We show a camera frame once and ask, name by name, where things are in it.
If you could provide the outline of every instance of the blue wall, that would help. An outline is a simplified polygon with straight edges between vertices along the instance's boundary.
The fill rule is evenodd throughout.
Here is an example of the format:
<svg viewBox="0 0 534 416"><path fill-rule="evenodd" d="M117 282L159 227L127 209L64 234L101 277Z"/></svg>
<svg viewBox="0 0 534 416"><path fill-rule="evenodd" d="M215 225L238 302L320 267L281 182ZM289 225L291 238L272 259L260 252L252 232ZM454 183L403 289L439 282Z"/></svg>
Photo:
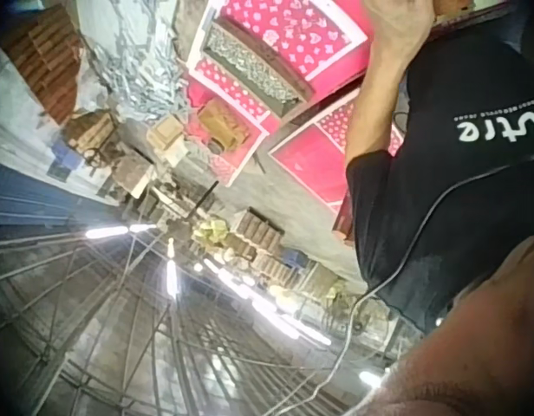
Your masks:
<svg viewBox="0 0 534 416"><path fill-rule="evenodd" d="M40 182L0 164L0 225L86 228L120 222L119 209Z"/></svg>

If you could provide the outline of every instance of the yellow object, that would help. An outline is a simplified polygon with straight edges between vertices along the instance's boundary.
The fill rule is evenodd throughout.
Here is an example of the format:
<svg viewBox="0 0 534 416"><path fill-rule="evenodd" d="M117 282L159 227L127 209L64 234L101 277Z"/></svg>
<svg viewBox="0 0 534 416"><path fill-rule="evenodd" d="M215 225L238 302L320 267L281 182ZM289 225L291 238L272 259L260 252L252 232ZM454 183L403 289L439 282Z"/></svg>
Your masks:
<svg viewBox="0 0 534 416"><path fill-rule="evenodd" d="M147 131L147 141L154 149L164 152L184 132L184 126L174 115L169 114Z"/></svg>
<svg viewBox="0 0 534 416"><path fill-rule="evenodd" d="M234 150L248 139L250 132L219 98L212 98L198 114L199 122L223 150Z"/></svg>

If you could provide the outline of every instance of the metal scrap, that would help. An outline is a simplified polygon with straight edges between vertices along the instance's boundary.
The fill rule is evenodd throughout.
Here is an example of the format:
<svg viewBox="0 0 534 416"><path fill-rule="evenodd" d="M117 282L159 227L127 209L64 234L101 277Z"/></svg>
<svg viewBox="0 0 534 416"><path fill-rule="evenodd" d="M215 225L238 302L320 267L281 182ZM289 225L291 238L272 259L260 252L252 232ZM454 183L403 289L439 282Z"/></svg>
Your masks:
<svg viewBox="0 0 534 416"><path fill-rule="evenodd" d="M94 67L112 90L120 119L134 119L152 126L166 114L187 120L189 104L184 69L173 47L176 34L169 22L156 16L157 1L134 0L149 17L147 43L136 44L119 0L109 0L119 17L117 54L92 45Z"/></svg>

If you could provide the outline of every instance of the blue container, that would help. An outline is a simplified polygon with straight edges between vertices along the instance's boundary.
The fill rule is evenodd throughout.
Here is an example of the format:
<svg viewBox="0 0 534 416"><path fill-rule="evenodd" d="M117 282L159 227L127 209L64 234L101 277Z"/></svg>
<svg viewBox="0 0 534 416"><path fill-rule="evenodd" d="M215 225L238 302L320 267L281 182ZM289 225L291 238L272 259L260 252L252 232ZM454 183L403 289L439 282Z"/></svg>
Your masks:
<svg viewBox="0 0 534 416"><path fill-rule="evenodd" d="M281 260L289 267L305 269L308 265L309 258L300 250L283 248Z"/></svg>

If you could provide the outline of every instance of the black t-shirt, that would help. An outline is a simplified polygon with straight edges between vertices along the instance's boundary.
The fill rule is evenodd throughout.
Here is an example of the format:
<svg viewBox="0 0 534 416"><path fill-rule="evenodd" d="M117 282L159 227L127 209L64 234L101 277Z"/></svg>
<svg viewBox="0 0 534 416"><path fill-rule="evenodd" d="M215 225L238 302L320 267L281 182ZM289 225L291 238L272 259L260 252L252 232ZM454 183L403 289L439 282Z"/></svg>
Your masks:
<svg viewBox="0 0 534 416"><path fill-rule="evenodd" d="M534 68L491 38L428 44L408 73L404 145L348 165L355 247L369 287L397 270L431 206L451 186L534 154ZM452 191L402 272L379 297L422 331L467 284L534 235L534 161Z"/></svg>

